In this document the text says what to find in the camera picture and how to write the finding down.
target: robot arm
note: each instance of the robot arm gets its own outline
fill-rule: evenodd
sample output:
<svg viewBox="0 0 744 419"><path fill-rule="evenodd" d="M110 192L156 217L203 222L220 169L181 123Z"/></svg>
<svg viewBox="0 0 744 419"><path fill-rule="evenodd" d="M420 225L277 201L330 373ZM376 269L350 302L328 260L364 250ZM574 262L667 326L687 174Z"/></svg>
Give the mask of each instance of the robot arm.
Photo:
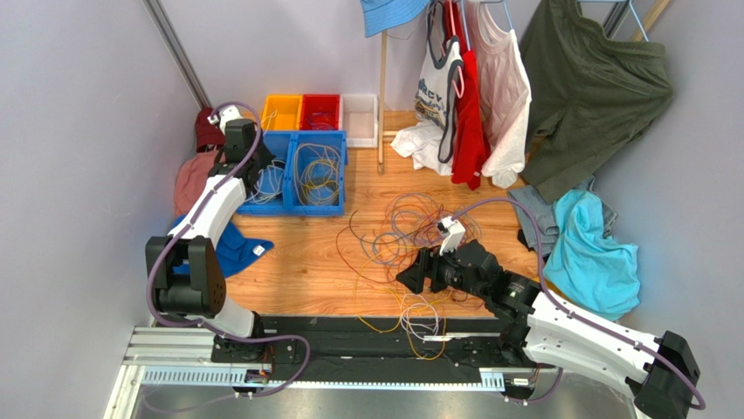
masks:
<svg viewBox="0 0 744 419"><path fill-rule="evenodd" d="M148 271L169 241L186 230L158 267L153 287L153 302L161 313L186 319L209 319L227 333L252 337L255 314L245 310L227 296L224 275L217 261L217 242L235 210L252 191L260 169L273 155L256 135L255 122L244 119L238 109L228 106L220 112L220 128L225 146L210 171L204 192L189 214L166 237L152 237L146 247ZM229 173L250 152L255 153L234 176ZM174 267L188 264L189 273L174 272Z"/></svg>
<svg viewBox="0 0 744 419"><path fill-rule="evenodd" d="M439 228L453 230L456 236L463 230L457 224L457 220L446 218ZM451 231L442 233L445 240L453 236ZM420 249L414 264L400 272L396 280L414 293L424 289L428 278L433 292L451 286L483 299L486 308L502 321L500 352L514 365L534 362L587 376L633 399L642 416L687 416L692 391L657 356L640 350L643 347L664 357L694 386L699 379L698 365L681 336L666 332L657 338L637 332L547 295L534 281L504 271L477 240L456 250L458 243L445 243L450 251L442 252L444 244ZM633 345L610 333L627 338Z"/></svg>

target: wooden pole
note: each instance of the wooden pole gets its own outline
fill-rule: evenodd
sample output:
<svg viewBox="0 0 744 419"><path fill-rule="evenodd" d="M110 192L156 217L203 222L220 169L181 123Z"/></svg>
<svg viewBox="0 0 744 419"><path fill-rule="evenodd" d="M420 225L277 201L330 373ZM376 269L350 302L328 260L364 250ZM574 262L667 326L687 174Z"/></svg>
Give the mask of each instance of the wooden pole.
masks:
<svg viewBox="0 0 744 419"><path fill-rule="evenodd" d="M382 136L385 131L385 72L387 71L388 61L388 32L382 31L382 47L380 48L380 97L379 108L377 110L377 174L385 173L384 167L384 149L382 145Z"/></svg>
<svg viewBox="0 0 744 419"><path fill-rule="evenodd" d="M656 0L656 2L651 6L649 9L649 12L646 13L646 16L644 16L644 31L648 33L653 25L658 20L658 17L661 16L661 13L666 9L666 6L671 3L672 0ZM633 33L633 36L630 37L633 41L640 41L644 38L644 35L641 33L640 30L636 29L636 31Z"/></svg>

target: blue hat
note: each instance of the blue hat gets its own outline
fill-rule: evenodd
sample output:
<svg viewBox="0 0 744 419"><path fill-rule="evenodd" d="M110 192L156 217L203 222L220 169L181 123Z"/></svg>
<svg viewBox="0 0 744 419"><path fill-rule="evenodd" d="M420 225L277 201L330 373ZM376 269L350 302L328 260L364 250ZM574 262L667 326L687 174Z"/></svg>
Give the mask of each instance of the blue hat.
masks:
<svg viewBox="0 0 744 419"><path fill-rule="evenodd" d="M364 36L405 24L426 7L430 0L361 0L364 11Z"/></svg>

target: cyan towel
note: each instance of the cyan towel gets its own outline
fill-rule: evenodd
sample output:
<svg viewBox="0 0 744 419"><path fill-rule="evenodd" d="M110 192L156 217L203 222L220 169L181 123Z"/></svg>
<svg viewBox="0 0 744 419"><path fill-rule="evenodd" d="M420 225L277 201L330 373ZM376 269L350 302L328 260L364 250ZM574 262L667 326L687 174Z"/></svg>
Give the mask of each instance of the cyan towel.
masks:
<svg viewBox="0 0 744 419"><path fill-rule="evenodd" d="M579 306L617 320L640 304L635 244L604 235L602 200L570 190L553 204L560 235L543 269L545 276Z"/></svg>

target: pink cloth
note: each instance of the pink cloth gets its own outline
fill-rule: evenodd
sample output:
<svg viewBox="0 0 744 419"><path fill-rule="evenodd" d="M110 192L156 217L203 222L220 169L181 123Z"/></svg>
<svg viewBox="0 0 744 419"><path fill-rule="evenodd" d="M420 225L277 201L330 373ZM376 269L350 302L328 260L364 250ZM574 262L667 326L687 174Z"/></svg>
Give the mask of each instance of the pink cloth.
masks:
<svg viewBox="0 0 744 419"><path fill-rule="evenodd" d="M197 153L196 157L186 161L178 171L176 190L173 192L173 203L176 216L188 214L199 196L207 186L207 177L215 165L217 151Z"/></svg>

